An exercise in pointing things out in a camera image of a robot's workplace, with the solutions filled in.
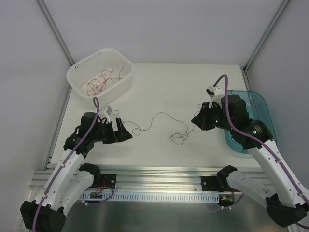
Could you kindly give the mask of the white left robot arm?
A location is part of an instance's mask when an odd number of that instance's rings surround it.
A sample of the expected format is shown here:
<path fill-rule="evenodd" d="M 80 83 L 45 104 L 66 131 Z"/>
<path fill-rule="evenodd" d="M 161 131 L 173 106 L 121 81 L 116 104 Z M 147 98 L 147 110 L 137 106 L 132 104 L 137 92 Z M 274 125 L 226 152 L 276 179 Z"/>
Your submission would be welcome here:
<path fill-rule="evenodd" d="M 95 143 L 124 142 L 133 136 L 120 118 L 115 119 L 117 129 L 107 118 L 86 112 L 80 125 L 66 140 L 60 161 L 51 176 L 32 201 L 24 201 L 20 212 L 24 225 L 33 232 L 62 231 L 67 215 L 82 193 L 88 188 L 100 189 L 101 171 L 85 158 Z"/>

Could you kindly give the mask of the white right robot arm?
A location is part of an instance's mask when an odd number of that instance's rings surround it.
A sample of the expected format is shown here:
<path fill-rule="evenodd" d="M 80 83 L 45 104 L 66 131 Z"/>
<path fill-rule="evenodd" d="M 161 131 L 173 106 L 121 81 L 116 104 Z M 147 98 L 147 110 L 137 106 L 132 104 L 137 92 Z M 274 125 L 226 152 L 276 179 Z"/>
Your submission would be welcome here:
<path fill-rule="evenodd" d="M 299 225 L 309 212 L 309 191 L 299 182 L 280 154 L 267 126 L 249 117 L 246 102 L 239 95 L 211 95 L 192 123 L 208 131 L 221 128 L 231 133 L 258 162 L 272 186 L 253 181 L 228 165 L 217 172 L 216 191 L 230 188 L 243 192 L 260 203 L 281 227 Z"/>

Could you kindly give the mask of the teal plastic bin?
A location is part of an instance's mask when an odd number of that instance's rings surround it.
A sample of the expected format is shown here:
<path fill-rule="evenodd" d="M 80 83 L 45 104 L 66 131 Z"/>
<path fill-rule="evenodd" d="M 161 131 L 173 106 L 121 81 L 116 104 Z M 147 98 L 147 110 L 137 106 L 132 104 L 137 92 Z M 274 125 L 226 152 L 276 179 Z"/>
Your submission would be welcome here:
<path fill-rule="evenodd" d="M 239 95 L 243 100 L 245 100 L 249 118 L 261 120 L 273 135 L 275 142 L 277 142 L 277 136 L 271 115 L 268 110 L 267 103 L 261 94 L 251 90 L 229 90 L 228 95 Z M 241 156 L 246 156 L 246 154 L 248 154 L 248 151 L 232 138 L 230 132 L 224 131 L 224 135 L 226 144 L 230 149 L 243 154 Z"/>

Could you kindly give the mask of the white plastic basket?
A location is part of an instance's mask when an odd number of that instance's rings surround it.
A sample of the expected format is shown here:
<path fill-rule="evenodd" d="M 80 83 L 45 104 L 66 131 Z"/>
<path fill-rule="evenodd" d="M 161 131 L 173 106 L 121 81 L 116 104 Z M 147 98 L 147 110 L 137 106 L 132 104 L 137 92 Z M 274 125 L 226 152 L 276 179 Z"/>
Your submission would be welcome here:
<path fill-rule="evenodd" d="M 97 97 L 105 106 L 132 87 L 133 63 L 113 48 L 101 49 L 72 65 L 67 81 L 82 104 Z"/>

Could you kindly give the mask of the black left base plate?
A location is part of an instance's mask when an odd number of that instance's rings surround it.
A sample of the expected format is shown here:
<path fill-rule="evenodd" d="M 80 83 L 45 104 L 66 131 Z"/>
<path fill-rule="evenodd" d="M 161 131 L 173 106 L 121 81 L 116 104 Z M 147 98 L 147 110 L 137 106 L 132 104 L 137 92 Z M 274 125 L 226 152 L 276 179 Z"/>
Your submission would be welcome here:
<path fill-rule="evenodd" d="M 101 174 L 99 177 L 98 184 L 100 187 L 109 187 L 115 189 L 116 187 L 116 174 Z"/>

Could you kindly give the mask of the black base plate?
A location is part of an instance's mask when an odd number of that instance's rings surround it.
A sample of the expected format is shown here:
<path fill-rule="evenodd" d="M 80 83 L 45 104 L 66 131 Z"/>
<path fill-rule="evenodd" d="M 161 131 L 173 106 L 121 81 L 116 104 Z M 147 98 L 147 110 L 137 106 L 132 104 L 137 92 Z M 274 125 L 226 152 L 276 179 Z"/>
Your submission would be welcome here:
<path fill-rule="evenodd" d="M 216 176 L 201 176 L 202 191 L 218 191 Z"/>
<path fill-rule="evenodd" d="M 98 184 L 100 187 L 109 187 L 115 189 L 116 187 L 116 174 L 101 174 L 99 177 Z"/>

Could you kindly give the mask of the aluminium mounting rail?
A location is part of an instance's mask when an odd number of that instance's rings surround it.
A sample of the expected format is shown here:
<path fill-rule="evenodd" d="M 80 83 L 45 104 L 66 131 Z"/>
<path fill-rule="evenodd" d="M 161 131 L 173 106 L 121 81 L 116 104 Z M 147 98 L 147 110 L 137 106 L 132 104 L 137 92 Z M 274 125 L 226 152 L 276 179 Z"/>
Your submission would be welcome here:
<path fill-rule="evenodd" d="M 29 189 L 39 190 L 48 180 L 56 165 L 35 171 Z M 116 174 L 116 190 L 133 192 L 201 192 L 201 176 L 216 176 L 221 168 L 212 167 L 141 167 L 99 165 L 103 174 Z M 237 168 L 244 175 L 266 186 L 271 186 L 261 168 Z"/>

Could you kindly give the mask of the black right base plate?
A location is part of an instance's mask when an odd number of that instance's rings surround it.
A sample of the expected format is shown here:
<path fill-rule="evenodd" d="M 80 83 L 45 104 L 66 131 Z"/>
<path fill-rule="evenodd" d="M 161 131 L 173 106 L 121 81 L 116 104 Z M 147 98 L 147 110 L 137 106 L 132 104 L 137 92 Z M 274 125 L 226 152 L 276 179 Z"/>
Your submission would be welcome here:
<path fill-rule="evenodd" d="M 202 191 L 218 191 L 216 176 L 201 176 Z"/>

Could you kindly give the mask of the right aluminium frame post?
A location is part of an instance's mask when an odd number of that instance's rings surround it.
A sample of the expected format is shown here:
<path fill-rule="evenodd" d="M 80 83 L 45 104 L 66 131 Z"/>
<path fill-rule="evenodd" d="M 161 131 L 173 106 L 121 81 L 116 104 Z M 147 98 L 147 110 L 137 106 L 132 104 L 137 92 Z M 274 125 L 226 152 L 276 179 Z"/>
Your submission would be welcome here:
<path fill-rule="evenodd" d="M 253 62 L 257 58 L 258 54 L 261 52 L 263 49 L 264 45 L 268 41 L 269 37 L 271 36 L 271 33 L 275 29 L 276 25 L 278 24 L 279 20 L 283 16 L 284 12 L 286 11 L 287 7 L 289 4 L 292 2 L 292 0 L 282 0 L 275 11 L 274 15 L 272 16 L 269 24 L 267 25 L 265 31 L 263 32 L 263 35 L 259 39 L 257 45 L 255 46 L 252 54 L 250 55 L 248 61 L 246 64 L 243 66 L 243 71 L 244 73 L 247 73 L 249 68 L 252 66 Z"/>

